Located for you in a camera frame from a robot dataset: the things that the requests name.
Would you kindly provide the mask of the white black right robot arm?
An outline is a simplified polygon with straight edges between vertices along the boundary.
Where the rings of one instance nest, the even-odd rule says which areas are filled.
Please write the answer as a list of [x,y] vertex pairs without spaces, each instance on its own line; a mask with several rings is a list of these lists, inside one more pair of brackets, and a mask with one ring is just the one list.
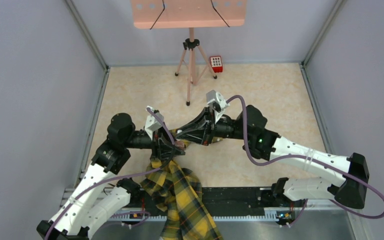
[[315,178],[280,178],[272,185],[273,200],[279,206],[302,199],[327,199],[352,209],[363,209],[370,178],[366,158],[359,153],[340,156],[305,147],[266,129],[267,118],[247,105],[237,119],[209,106],[191,122],[178,128],[176,138],[208,146],[218,139],[242,140],[243,150],[256,166],[271,162],[288,164],[314,174]]

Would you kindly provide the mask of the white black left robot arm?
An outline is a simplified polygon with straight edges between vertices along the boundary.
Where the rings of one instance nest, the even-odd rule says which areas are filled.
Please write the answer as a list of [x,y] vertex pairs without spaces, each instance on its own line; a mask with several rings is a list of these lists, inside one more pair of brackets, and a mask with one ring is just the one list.
[[184,150],[175,145],[175,137],[164,123],[163,115],[148,106],[143,129],[136,130],[127,113],[114,115],[107,127],[106,140],[97,148],[92,161],[71,196],[49,220],[41,221],[36,230],[44,240],[89,240],[118,210],[134,207],[140,193],[131,187],[116,186],[110,195],[96,203],[106,184],[130,180],[160,170],[155,167],[138,174],[120,176],[119,172],[131,157],[130,149],[151,150],[151,157],[165,166]]

